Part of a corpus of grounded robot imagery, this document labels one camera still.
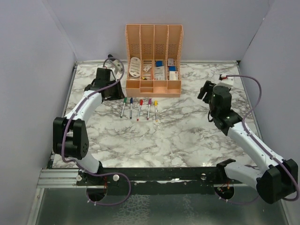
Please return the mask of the green capped white pen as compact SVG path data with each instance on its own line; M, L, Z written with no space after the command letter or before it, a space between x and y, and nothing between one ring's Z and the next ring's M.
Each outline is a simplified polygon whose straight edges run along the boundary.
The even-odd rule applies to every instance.
M125 97L124 100L123 100L123 105L122 105L122 110L121 110L121 113L120 113L120 118L123 117L125 106L126 106L126 102L127 102L127 97Z

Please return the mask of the blue pen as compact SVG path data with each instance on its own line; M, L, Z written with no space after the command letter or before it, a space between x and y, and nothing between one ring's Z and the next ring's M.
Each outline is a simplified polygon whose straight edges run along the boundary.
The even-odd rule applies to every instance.
M132 119L133 117L133 98L130 98L130 109L129 109L129 118Z

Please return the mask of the red pen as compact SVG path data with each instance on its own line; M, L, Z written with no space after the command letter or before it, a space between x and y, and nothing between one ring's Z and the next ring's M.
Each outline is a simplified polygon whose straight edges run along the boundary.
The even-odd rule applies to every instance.
M139 107L138 107L138 113L137 113L137 118L136 118L137 121L139 121L139 118L140 118L142 105L143 105L143 100L140 99L140 103L139 103Z

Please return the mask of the purple pen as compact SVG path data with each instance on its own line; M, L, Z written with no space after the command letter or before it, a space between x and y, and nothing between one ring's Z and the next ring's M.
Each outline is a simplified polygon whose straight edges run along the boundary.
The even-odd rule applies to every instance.
M147 120L149 120L149 118L150 118L150 108L151 108L151 105L152 105L152 99L150 98L148 100L148 109L147 109L147 117L146 117Z

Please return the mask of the yellow pen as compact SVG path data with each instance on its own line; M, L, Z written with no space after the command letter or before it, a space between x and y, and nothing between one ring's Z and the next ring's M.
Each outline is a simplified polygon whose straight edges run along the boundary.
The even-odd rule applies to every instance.
M155 121L158 122L158 101L154 101L154 107L155 107Z

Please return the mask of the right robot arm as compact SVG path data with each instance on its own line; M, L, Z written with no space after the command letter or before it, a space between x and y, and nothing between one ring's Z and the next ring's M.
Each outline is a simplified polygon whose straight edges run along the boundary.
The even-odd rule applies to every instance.
M225 78L215 84L206 81L200 89L198 98L209 105L208 120L234 140L255 162L257 168L251 168L228 159L217 165L216 180L226 183L229 180L240 181L258 192L267 203L272 204L296 193L298 187L298 165L271 150L247 126L245 120L232 108L230 90L233 79Z

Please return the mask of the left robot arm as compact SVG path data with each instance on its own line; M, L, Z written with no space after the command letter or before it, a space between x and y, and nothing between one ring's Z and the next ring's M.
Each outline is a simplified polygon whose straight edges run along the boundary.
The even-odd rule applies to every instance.
M86 123L103 101L124 98L118 73L123 75L124 70L108 66L98 68L96 78L85 87L74 109L53 121L53 152L64 162L74 162L88 172L87 179L93 185L100 184L104 174L101 162L89 153Z

